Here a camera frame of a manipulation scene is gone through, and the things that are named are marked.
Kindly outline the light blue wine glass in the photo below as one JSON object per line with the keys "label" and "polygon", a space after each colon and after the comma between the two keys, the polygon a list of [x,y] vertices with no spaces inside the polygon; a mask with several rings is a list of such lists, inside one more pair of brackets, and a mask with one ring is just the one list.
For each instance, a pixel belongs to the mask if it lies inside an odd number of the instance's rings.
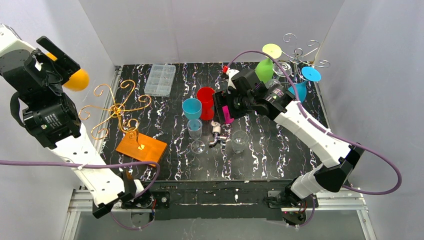
{"label": "light blue wine glass", "polygon": [[196,98],[188,98],[182,103],[182,110],[188,119],[187,128],[198,131],[201,128],[202,103]]}

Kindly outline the clear wine glass silver rack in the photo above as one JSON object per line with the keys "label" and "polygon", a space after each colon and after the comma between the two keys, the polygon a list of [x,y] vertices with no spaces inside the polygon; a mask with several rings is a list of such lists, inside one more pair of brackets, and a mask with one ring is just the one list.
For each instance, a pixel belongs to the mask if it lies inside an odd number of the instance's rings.
{"label": "clear wine glass silver rack", "polygon": [[287,62],[279,62],[279,65],[282,67],[282,69],[280,69],[275,63],[272,66],[272,70],[273,72],[276,74],[276,78],[272,78],[270,79],[266,84],[266,88],[269,89],[274,85],[285,85],[288,86],[290,83],[286,78],[285,73],[290,76],[293,71],[292,71],[292,67],[290,64],[288,64]]}

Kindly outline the orange yellow wine glass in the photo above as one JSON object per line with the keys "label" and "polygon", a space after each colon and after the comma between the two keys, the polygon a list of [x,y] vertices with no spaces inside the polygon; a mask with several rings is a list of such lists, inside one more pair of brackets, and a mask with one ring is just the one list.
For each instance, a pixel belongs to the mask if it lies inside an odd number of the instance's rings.
{"label": "orange yellow wine glass", "polygon": [[[55,60],[56,57],[54,57],[49,52],[45,53],[46,56],[50,57],[52,60]],[[71,90],[73,92],[80,92],[88,87],[90,83],[90,77],[86,70],[83,68],[80,68],[76,73],[74,73],[70,80],[62,84],[62,87],[65,87],[68,90]]]}

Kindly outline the pink wine glass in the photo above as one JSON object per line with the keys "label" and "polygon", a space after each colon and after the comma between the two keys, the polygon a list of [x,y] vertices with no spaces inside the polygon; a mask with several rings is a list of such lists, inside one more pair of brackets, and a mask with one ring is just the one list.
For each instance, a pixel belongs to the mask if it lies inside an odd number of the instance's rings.
{"label": "pink wine glass", "polygon": [[234,121],[234,118],[231,117],[230,111],[227,105],[222,107],[223,115],[224,115],[224,123],[226,125],[231,124]]}

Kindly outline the clear wine glass gold rack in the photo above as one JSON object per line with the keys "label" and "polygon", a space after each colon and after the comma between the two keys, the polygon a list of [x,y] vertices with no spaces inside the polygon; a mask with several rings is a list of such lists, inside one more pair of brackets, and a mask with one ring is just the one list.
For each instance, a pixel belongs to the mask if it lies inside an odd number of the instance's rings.
{"label": "clear wine glass gold rack", "polygon": [[201,140],[203,123],[200,119],[190,119],[187,123],[187,129],[192,143],[190,148],[193,153],[201,154],[205,150],[205,143]]}

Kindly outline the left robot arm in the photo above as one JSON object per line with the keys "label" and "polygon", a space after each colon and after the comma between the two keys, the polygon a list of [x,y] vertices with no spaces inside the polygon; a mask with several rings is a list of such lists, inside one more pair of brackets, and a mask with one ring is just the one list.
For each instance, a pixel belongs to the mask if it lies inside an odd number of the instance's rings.
{"label": "left robot arm", "polygon": [[128,173],[115,174],[92,144],[76,106],[63,85],[80,65],[49,38],[37,39],[35,48],[8,25],[0,26],[0,75],[15,93],[10,113],[45,148],[61,158],[90,191],[92,213],[108,214],[117,202],[137,200],[146,192]]}

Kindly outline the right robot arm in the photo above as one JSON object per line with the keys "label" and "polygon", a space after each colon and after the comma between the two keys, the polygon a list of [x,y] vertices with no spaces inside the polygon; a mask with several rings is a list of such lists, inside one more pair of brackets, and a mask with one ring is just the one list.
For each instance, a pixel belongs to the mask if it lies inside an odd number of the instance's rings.
{"label": "right robot arm", "polygon": [[228,76],[227,89],[213,94],[215,120],[225,123],[224,107],[235,120],[256,112],[289,130],[321,161],[315,169],[296,177],[285,187],[281,193],[282,202],[298,204],[323,190],[337,193],[364,150],[331,137],[330,130],[298,105],[293,93],[280,84],[266,87],[255,70],[228,69],[225,74]]}

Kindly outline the blue wine glass silver rack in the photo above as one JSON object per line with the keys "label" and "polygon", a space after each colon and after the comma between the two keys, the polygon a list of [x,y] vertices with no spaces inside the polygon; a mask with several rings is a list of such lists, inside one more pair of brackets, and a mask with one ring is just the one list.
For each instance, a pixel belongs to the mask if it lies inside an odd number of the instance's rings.
{"label": "blue wine glass silver rack", "polygon": [[301,69],[301,77],[304,80],[301,83],[296,83],[294,86],[298,93],[298,100],[302,103],[307,96],[307,84],[309,82],[319,82],[322,76],[315,68],[305,66]]}

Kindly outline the red wine glass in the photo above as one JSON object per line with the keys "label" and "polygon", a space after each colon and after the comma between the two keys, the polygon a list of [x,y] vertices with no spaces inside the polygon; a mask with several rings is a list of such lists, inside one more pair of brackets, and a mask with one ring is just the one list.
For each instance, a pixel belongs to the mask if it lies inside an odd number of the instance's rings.
{"label": "red wine glass", "polygon": [[196,97],[201,102],[200,118],[204,121],[209,121],[214,118],[214,99],[215,90],[211,87],[202,87],[198,90]]}

